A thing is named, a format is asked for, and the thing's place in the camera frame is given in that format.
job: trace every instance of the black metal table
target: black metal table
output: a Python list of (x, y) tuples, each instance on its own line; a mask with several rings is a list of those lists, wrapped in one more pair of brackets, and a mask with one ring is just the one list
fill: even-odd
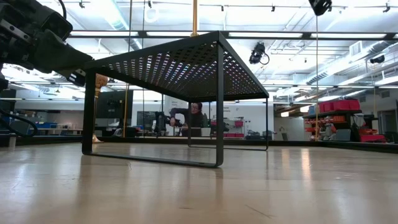
[[(268, 131), (269, 94), (218, 31), (88, 62), (85, 64), (84, 71), (86, 72), (86, 95), (82, 152), (85, 155), (218, 167), (222, 165), (224, 156), (224, 100), (266, 98), (266, 129)], [(93, 152), (96, 73), (187, 101), (189, 111), (191, 103), (215, 101), (216, 162), (203, 163)], [(189, 146), (191, 146), (190, 123), (189, 119)], [(268, 149), (268, 141), (266, 144), (265, 150)]]

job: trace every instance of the storage shelf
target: storage shelf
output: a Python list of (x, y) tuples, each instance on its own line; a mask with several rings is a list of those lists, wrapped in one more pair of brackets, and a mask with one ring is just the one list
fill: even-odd
[[(358, 114), (358, 113), (362, 113), (362, 111), (361, 110), (330, 111), (330, 112), (318, 114), (318, 118), (324, 118), (324, 117), (330, 116), (330, 115), (344, 115), (344, 114)], [(305, 118), (305, 119), (307, 119), (307, 118), (316, 118), (316, 117), (317, 116), (315, 114), (308, 115), (308, 116), (303, 116), (303, 118)]]

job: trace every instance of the wooden floor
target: wooden floor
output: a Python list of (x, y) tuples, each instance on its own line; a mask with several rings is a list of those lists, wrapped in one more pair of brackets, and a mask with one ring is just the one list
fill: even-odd
[[(0, 151), (0, 223), (398, 223), (395, 154), (225, 150), (220, 169), (201, 169), (82, 156), (80, 147)], [(96, 150), (204, 162), (214, 156), (176, 145)]]

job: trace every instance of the dark jacket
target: dark jacket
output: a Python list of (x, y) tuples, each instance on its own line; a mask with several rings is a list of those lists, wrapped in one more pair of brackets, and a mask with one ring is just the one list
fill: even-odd
[[(189, 111), (188, 109), (185, 108), (173, 108), (170, 111), (170, 117), (175, 118), (175, 114), (182, 114), (184, 115), (184, 121), (185, 123), (188, 124), (188, 119), (189, 119)], [(193, 128), (202, 128), (203, 127), (203, 114), (201, 112), (192, 114), (191, 113), (191, 127)], [(188, 130), (182, 130), (182, 136), (188, 136)], [(192, 137), (200, 137), (201, 136), (201, 130), (200, 129), (193, 129), (192, 132)]]

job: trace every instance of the ceiling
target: ceiling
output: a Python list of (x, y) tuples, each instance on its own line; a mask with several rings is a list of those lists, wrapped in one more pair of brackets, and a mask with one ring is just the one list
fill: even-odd
[[(74, 30), (126, 30), (130, 26), (131, 16), (132, 30), (192, 30), (192, 1), (191, 0), (160, 0), (152, 1), (149, 8), (148, 1), (129, 0), (63, 0), (67, 7), (68, 21)], [(57, 0), (39, 0), (45, 6), (62, 13)], [(333, 7), (321, 17), (315, 17), (307, 0), (279, 0), (279, 1), (238, 1), (238, 0), (198, 0), (198, 29), (199, 30), (251, 30), (251, 31), (276, 31), (276, 32), (398, 32), (398, 1), (389, 1), (390, 10), (386, 9), (386, 1), (368, 0), (333, 0)], [(134, 39), (134, 44), (128, 45), (125, 39), (99, 39), (81, 38), (68, 39), (67, 42), (74, 48), (99, 59), (111, 55), (125, 53), (128, 50), (138, 50), (176, 39)], [(266, 89), (275, 96), (275, 100), (281, 101), (305, 101), (314, 100), (331, 95), (336, 88), (326, 90), (323, 95), (314, 97), (313, 87), (291, 87), (270, 85), (316, 85), (308, 84), (311, 78), (319, 73), (327, 72), (325, 78), (319, 79), (319, 85), (393, 85), (396, 80), (395, 70), (387, 71), (388, 76), (382, 71), (368, 77), (363, 77), (353, 82), (347, 82), (352, 78), (382, 68), (396, 61), (396, 45), (389, 43), (382, 52), (364, 52), (360, 58), (346, 57), (349, 47), (355, 44), (355, 40), (323, 40), (318, 43), (313, 40), (252, 40), (252, 39), (228, 39), (228, 42), (237, 51), (238, 55), (246, 62), (253, 74), (261, 83), (268, 85)], [(249, 63), (252, 49), (258, 42), (263, 42), (270, 57), (268, 65)], [(363, 49), (373, 46), (377, 42), (364, 41)], [(364, 58), (384, 54), (386, 61), (382, 64), (366, 65)], [(32, 91), (56, 91), (59, 88), (71, 91), (74, 97), (84, 96), (84, 89), (64, 85), (67, 81), (57, 75), (43, 74), (33, 71), (8, 66), (8, 72), (3, 72), (11, 81), (47, 82), (40, 84), (11, 85), (18, 90), (28, 89)], [(104, 91), (122, 90), (122, 83), (105, 88)], [(349, 89), (347, 94), (358, 89)]]

